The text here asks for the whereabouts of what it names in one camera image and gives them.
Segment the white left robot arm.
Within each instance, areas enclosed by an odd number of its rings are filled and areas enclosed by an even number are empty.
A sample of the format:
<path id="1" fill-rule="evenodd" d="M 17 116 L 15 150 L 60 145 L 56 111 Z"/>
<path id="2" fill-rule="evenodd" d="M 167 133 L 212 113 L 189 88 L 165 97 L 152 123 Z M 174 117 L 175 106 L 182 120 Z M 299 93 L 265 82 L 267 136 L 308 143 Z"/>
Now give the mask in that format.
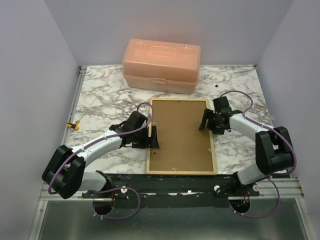
<path id="1" fill-rule="evenodd" d="M 104 198 L 110 194 L 110 179 L 102 172 L 87 172 L 86 167 L 105 154 L 123 147 L 159 149 L 157 127 L 138 111 L 119 124 L 113 124 L 101 136 L 72 148 L 59 146 L 42 173 L 48 193 L 63 199 L 78 191 L 93 191 Z"/>

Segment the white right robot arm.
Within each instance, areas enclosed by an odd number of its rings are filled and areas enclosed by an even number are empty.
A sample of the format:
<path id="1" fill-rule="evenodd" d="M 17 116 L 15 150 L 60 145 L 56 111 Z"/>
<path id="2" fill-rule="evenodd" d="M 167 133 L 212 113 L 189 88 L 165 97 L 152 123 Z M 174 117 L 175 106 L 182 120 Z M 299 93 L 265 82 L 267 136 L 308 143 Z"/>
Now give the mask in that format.
<path id="1" fill-rule="evenodd" d="M 264 125 L 245 116 L 240 110 L 232 111 L 227 107 L 218 112 L 206 108 L 199 130 L 205 128 L 216 135 L 234 130 L 255 142 L 255 162 L 232 175 L 230 191 L 236 196 L 247 192 L 249 184 L 278 171 L 293 171 L 297 166 L 297 157 L 285 127 Z"/>

